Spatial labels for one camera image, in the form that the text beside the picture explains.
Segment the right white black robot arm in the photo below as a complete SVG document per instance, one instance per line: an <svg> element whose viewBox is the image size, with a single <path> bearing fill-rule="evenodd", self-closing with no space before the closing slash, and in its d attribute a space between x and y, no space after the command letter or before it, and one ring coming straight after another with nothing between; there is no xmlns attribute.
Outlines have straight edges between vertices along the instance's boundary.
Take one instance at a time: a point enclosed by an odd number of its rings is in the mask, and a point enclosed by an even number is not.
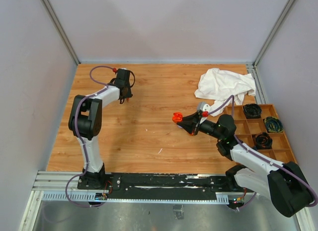
<svg viewBox="0 0 318 231"><path fill-rule="evenodd" d="M190 135L202 132L218 139L219 153L237 162L226 172L225 185L230 191L241 187L252 190L268 198L286 217L318 204L317 194L296 163L271 159L242 143L235 135L236 125L231 115L221 115L216 123L207 120L207 115L207 112L196 112L183 117L175 113L173 121Z"/></svg>

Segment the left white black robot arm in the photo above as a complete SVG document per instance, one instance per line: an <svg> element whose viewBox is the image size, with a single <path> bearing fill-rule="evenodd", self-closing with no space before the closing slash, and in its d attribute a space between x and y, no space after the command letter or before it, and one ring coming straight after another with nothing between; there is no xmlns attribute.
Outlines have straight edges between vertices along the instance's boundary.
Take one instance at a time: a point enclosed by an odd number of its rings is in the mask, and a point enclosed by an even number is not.
<svg viewBox="0 0 318 231"><path fill-rule="evenodd" d="M102 127L102 111L108 104L119 101L123 104L133 96L132 87L136 78L132 71L109 66L96 66L94 69L108 68L115 73L109 83L97 81L89 73L91 80L103 88L89 95L74 98L68 128L77 138L84 160L82 174L78 176L78 189L102 189L106 181L105 165L101 159L98 135Z"/></svg>

